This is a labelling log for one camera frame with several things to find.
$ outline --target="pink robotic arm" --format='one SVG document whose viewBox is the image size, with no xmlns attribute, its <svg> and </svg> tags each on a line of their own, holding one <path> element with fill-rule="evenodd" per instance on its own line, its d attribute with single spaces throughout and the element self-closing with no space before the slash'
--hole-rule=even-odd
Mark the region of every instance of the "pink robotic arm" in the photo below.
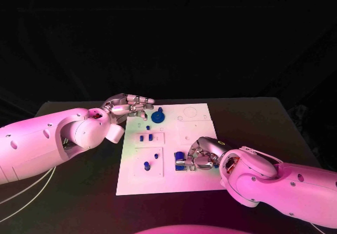
<svg viewBox="0 0 337 234">
<path fill-rule="evenodd" d="M 97 147 L 118 143 L 127 116 L 147 120 L 154 100 L 118 94 L 101 108 L 76 108 L 0 128 L 0 184 L 32 177 Z"/>
<path fill-rule="evenodd" d="M 278 161 L 272 163 L 258 155 Z M 220 170 L 220 184 L 233 199 L 245 206 L 259 202 L 269 204 L 285 215 L 328 228 L 337 228 L 337 173 L 284 163 L 265 153 L 228 144 L 209 137 L 200 137 L 192 145 L 187 159 L 180 166 L 196 166 Z"/>
</svg>

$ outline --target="white board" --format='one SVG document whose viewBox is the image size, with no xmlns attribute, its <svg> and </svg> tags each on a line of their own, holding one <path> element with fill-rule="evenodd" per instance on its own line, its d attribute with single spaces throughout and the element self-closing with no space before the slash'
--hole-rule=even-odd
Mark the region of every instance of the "white board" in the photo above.
<svg viewBox="0 0 337 234">
<path fill-rule="evenodd" d="M 151 121 L 151 114 L 163 108 L 166 120 Z M 174 153 L 184 152 L 199 137 L 216 138 L 207 104 L 154 106 L 148 120 L 128 117 L 122 145 L 117 195 L 222 190 L 219 169 L 176 171 Z"/>
</svg>

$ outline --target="white circle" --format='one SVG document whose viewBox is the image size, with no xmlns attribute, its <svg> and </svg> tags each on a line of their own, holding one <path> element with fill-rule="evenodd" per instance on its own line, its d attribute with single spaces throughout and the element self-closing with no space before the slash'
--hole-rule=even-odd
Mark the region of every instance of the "white circle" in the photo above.
<svg viewBox="0 0 337 234">
<path fill-rule="evenodd" d="M 190 118 L 194 117 L 197 115 L 197 110 L 193 107 L 184 108 L 184 115 Z"/>
</svg>

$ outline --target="white surface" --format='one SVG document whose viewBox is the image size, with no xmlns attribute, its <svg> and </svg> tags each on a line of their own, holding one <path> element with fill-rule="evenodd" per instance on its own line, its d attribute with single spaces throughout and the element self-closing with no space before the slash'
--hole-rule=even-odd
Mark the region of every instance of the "white surface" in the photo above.
<svg viewBox="0 0 337 234">
<path fill-rule="evenodd" d="M 150 117 L 153 112 L 158 110 L 158 107 L 163 108 L 166 120 L 157 124 Z M 174 153 L 181 151 L 187 155 L 190 145 L 199 137 L 216 138 L 207 104 L 154 106 L 154 110 L 147 111 L 147 115 L 148 121 L 143 121 L 137 117 L 128 117 L 127 119 L 115 194 L 131 195 L 223 190 L 219 169 L 176 171 Z M 145 142 L 150 133 L 154 135 L 154 139 L 158 137 L 158 140 Z M 138 141 L 140 134 L 144 135 L 144 142 Z M 163 152 L 158 154 L 163 160 L 161 175 L 158 175 L 161 161 L 148 161 L 150 165 L 153 164 L 151 169 L 150 171 L 144 170 L 144 159 L 160 159 L 154 159 L 153 155 L 158 149 Z"/>
</svg>

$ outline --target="black table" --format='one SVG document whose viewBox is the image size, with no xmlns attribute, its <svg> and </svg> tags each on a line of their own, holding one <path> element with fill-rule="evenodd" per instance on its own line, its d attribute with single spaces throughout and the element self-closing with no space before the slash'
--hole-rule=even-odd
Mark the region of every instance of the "black table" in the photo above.
<svg viewBox="0 0 337 234">
<path fill-rule="evenodd" d="M 37 116 L 94 102 L 48 102 Z M 156 104 L 207 103 L 219 139 L 246 145 L 281 160 L 320 167 L 285 109 L 272 97 L 158 100 Z M 32 204 L 3 223 L 0 233 L 117 233 L 200 224 L 251 233 L 317 233 L 313 226 L 282 215 L 269 205 L 241 205 L 226 190 L 115 196 L 122 140 L 102 144 L 56 167 L 50 183 Z M 16 194 L 40 175 L 0 186 L 0 200 Z M 0 218 L 35 197 L 40 182 L 10 202 L 1 204 Z"/>
</svg>

